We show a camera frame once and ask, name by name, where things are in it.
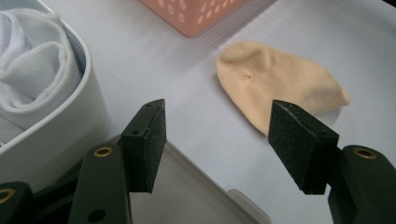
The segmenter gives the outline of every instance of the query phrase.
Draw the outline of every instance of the fabric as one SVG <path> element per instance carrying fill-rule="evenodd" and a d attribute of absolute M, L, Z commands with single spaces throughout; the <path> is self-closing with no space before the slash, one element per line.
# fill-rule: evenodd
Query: fabric
<path fill-rule="evenodd" d="M 61 105 L 80 79 L 57 14 L 26 8 L 0 11 L 2 119 L 21 130 L 30 128 Z M 0 142 L 10 139 L 6 127 L 0 126 Z"/>
<path fill-rule="evenodd" d="M 232 44 L 219 55 L 217 67 L 222 88 L 265 135 L 274 99 L 297 104 L 311 115 L 350 104 L 325 68 L 262 43 Z"/>

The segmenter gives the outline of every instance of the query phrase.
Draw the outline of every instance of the white tabletop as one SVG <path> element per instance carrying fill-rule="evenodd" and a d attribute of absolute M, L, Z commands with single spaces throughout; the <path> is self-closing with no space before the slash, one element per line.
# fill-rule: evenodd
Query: white tabletop
<path fill-rule="evenodd" d="M 168 140 L 275 223 L 326 224 L 332 217 L 327 195 L 298 190 L 267 137 L 221 88 L 216 58 L 233 42 L 260 41 L 328 68 L 352 104 L 318 118 L 340 134 L 340 148 L 372 147 L 396 164 L 396 9 L 380 0 L 248 0 L 193 38 L 137 0 L 44 2 L 91 49 L 110 116 L 107 138 L 141 105 L 164 98 Z"/>

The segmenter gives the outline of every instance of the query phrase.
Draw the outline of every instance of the white sock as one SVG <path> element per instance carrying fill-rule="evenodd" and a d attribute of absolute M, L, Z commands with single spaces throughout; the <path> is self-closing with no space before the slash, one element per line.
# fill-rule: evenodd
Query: white sock
<path fill-rule="evenodd" d="M 25 130 L 73 93 L 80 73 L 57 14 L 0 11 L 0 31 L 0 117 Z"/>

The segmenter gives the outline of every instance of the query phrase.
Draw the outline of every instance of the screw hole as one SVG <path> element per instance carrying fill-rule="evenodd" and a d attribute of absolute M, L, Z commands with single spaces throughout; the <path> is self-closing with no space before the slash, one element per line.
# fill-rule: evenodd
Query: screw hole
<path fill-rule="evenodd" d="M 106 216 L 106 211 L 103 209 L 98 209 L 90 213 L 90 215 L 88 216 L 88 220 L 91 223 L 100 222 L 105 218 L 105 216 Z"/>
<path fill-rule="evenodd" d="M 369 159 L 369 160 L 376 159 L 376 154 L 369 149 L 355 148 L 353 151 L 355 152 L 356 155 L 363 157 L 364 159 Z"/>
<path fill-rule="evenodd" d="M 113 152 L 113 148 L 111 147 L 101 147 L 96 149 L 93 152 L 93 156 L 95 157 L 106 157 L 108 155 L 110 155 Z"/>
<path fill-rule="evenodd" d="M 5 203 L 15 194 L 15 189 L 0 189 L 0 203 Z"/>

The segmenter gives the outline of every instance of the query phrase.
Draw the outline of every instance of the pink plastic basket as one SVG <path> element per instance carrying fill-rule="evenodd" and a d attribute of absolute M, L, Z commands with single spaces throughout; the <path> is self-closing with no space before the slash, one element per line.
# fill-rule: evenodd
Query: pink plastic basket
<path fill-rule="evenodd" d="M 177 28 L 193 36 L 246 0 L 140 0 Z"/>

